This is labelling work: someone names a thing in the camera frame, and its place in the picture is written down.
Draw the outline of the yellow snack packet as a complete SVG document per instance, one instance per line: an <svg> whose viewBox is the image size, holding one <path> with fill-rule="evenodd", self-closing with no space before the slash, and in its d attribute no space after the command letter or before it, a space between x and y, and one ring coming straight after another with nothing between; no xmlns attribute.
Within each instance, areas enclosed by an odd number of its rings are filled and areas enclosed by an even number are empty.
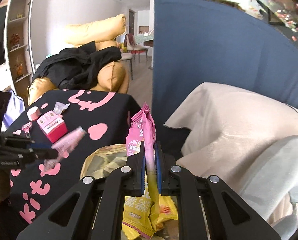
<svg viewBox="0 0 298 240"><path fill-rule="evenodd" d="M122 231L127 239L150 239L164 228L165 222L177 219L177 209L171 197L159 195L155 203L146 189L141 197L125 198Z"/></svg>

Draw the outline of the pink sachet wrapper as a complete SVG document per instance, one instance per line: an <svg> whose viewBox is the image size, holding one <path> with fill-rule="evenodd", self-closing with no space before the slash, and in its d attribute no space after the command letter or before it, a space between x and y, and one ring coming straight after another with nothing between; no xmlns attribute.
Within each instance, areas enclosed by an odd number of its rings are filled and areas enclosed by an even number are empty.
<svg viewBox="0 0 298 240"><path fill-rule="evenodd" d="M150 198L158 201L158 185L156 181L154 143L156 127L150 114L148 104L132 117L131 127L126 138L127 156L137 155L140 161L140 197L148 189Z"/></svg>

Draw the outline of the paper trash bag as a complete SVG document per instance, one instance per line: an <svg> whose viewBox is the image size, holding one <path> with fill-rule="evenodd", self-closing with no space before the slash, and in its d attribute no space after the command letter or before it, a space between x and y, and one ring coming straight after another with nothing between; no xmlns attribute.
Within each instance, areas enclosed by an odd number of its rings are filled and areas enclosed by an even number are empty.
<svg viewBox="0 0 298 240"><path fill-rule="evenodd" d="M125 144L116 144L97 149L86 157L80 179L90 176L94 179L106 178L117 168L125 166L127 152Z"/></svg>

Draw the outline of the pink rectangular box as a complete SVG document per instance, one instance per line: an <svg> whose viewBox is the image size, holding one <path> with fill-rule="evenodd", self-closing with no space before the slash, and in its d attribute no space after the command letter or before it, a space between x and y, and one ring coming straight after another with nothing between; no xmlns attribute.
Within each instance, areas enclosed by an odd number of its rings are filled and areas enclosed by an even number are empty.
<svg viewBox="0 0 298 240"><path fill-rule="evenodd" d="M68 130L65 121L61 115L57 115L54 111L48 111L42 115L38 120L37 124L40 129L46 135L48 140L52 143L58 141L64 136Z"/></svg>

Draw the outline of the pink hexagonal jar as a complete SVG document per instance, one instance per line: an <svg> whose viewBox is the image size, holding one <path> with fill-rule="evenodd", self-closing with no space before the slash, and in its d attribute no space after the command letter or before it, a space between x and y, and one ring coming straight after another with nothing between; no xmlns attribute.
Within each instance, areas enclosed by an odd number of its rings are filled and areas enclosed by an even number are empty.
<svg viewBox="0 0 298 240"><path fill-rule="evenodd" d="M31 107L27 111L27 117L28 117L29 121L35 121L35 120L39 119L40 116L41 116L41 111L40 111L39 107L37 107L37 106Z"/></svg>

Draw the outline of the black pink-patterned tablecloth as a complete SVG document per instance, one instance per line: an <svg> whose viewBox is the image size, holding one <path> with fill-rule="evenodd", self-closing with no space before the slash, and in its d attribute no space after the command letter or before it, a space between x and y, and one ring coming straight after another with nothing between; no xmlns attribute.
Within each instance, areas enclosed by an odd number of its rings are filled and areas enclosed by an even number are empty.
<svg viewBox="0 0 298 240"><path fill-rule="evenodd" d="M44 170L43 160L11 171L9 202L25 225L79 181L86 157L101 147L125 143L130 118L140 110L128 94L90 90L48 91L33 106L45 114L54 109L56 102L69 104L62 114L68 131L82 127L86 135L68 157L49 171Z"/></svg>

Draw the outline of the black jacket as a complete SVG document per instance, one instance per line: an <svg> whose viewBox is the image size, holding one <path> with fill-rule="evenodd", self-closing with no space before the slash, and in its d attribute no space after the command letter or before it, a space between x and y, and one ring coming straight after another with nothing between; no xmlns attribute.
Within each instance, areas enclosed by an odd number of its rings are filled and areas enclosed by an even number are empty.
<svg viewBox="0 0 298 240"><path fill-rule="evenodd" d="M59 89L89 89L97 85L103 67L120 59L118 47L97 50L93 41L78 48L65 48L44 59L32 80L46 77Z"/></svg>

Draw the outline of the orange leather sofa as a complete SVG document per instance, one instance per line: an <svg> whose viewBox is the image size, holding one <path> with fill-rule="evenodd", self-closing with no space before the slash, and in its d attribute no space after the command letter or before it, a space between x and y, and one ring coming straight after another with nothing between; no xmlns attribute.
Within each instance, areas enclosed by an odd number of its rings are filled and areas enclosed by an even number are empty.
<svg viewBox="0 0 298 240"><path fill-rule="evenodd" d="M96 90L126 94L129 74L117 38L126 31L123 14L65 27L68 48L39 65L28 89L31 105L50 90Z"/></svg>

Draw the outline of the dining chair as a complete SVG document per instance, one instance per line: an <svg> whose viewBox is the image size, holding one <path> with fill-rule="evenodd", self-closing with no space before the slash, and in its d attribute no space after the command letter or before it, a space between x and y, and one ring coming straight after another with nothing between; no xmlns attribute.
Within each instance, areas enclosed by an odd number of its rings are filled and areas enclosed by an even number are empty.
<svg viewBox="0 0 298 240"><path fill-rule="evenodd" d="M124 46L128 53L134 55L134 58L136 55L138 55L138 61L140 61L140 54L143 53L145 53L146 61L148 61L148 49L145 46L136 44L135 36L132 33L128 33L125 35Z"/></svg>

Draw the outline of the blue partition panel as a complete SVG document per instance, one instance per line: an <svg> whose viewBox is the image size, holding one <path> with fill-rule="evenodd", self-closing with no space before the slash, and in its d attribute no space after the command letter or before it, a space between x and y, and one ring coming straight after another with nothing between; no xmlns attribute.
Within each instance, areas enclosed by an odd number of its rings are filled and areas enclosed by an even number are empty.
<svg viewBox="0 0 298 240"><path fill-rule="evenodd" d="M206 0L154 0L152 114L158 132L201 83L256 92L298 109L298 48L273 27Z"/></svg>

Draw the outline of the white wall shelf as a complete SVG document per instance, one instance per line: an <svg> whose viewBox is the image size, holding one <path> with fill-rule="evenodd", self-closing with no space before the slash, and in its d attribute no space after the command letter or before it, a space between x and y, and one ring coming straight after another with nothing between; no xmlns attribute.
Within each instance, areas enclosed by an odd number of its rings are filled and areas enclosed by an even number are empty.
<svg viewBox="0 0 298 240"><path fill-rule="evenodd" d="M25 103L28 103L28 90L35 73L31 42L32 3L33 0L9 0L4 29L10 87Z"/></svg>

